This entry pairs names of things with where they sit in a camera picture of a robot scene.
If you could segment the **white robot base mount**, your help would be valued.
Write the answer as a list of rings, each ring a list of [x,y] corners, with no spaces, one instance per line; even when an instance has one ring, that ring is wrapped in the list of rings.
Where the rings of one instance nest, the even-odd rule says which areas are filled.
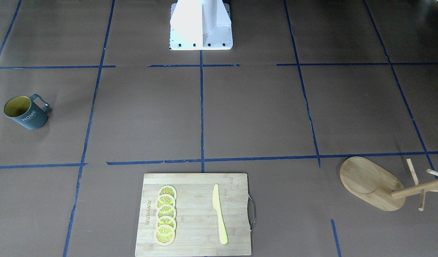
[[[171,50],[230,50],[232,47],[228,0],[178,0],[171,5]]]

